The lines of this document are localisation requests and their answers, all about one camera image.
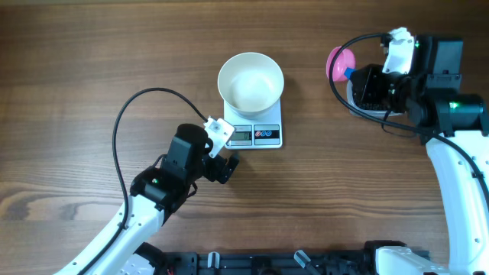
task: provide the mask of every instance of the pink object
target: pink object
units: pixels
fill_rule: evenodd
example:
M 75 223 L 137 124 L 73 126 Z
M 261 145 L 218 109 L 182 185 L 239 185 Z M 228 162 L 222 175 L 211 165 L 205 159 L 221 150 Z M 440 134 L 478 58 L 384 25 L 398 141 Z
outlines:
M 329 79 L 329 65 L 335 54 L 338 52 L 340 47 L 334 48 L 329 54 L 328 60 L 326 61 L 326 77 Z M 355 55 L 349 49 L 344 49 L 339 57 L 336 59 L 335 65 L 333 66 L 333 81 L 345 81 L 347 80 L 345 76 L 346 68 L 355 68 Z

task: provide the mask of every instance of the wooden table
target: wooden table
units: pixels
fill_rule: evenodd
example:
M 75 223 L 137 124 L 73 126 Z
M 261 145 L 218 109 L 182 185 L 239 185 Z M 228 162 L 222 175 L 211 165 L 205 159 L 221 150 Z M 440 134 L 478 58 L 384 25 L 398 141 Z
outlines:
M 150 242 L 163 251 L 356 249 L 393 239 L 448 261 L 436 175 L 417 139 L 350 115 L 325 80 L 329 51 L 407 26 L 465 39 L 463 92 L 488 100 L 487 2 L 169 2 L 0 8 L 0 273 L 53 273 L 122 202 L 111 136 L 122 104 L 163 86 L 222 117 L 221 65 L 272 57 L 285 78 L 284 146 L 241 152 L 226 185 L 200 180 Z M 379 40 L 355 45 L 382 63 Z M 202 121 L 153 93 L 126 111 L 118 153 L 126 185 L 166 153 L 176 127 Z

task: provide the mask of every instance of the kitchen scale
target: kitchen scale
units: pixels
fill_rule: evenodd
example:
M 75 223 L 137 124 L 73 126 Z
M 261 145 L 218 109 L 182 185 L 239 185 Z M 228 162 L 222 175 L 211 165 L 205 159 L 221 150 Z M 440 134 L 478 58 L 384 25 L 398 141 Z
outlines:
M 278 100 L 265 113 L 244 117 L 224 102 L 224 120 L 236 128 L 235 134 L 225 147 L 231 150 L 282 147 L 282 115 L 280 110 L 280 100 Z

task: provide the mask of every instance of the green indicator light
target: green indicator light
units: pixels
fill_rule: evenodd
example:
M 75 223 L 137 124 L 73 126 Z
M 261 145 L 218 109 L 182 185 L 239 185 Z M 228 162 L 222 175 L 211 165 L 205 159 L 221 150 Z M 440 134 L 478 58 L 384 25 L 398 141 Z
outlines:
M 460 104 L 458 104 L 457 102 L 450 102 L 450 108 L 457 108 L 459 106 Z

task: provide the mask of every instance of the scale control panel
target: scale control panel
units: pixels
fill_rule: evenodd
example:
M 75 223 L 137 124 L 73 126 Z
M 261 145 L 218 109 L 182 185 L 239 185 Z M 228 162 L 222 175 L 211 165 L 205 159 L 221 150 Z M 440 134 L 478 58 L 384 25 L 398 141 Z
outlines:
M 227 148 L 240 147 L 278 148 L 281 144 L 279 125 L 234 125 L 235 134 L 226 144 Z

